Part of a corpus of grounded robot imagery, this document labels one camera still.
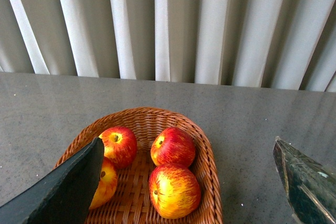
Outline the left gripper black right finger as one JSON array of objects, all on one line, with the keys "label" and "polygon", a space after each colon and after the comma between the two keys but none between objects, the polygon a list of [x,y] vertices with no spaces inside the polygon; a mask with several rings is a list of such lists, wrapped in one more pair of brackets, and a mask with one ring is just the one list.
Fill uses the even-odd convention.
[{"label": "left gripper black right finger", "polygon": [[276,169],[297,223],[335,223],[335,172],[276,136]]}]

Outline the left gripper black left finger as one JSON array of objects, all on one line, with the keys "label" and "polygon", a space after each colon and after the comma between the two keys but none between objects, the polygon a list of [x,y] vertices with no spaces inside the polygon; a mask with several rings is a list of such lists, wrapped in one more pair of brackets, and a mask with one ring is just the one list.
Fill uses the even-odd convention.
[{"label": "left gripper black left finger", "polygon": [[84,223],[98,187],[104,144],[96,137],[1,206],[1,223]]}]

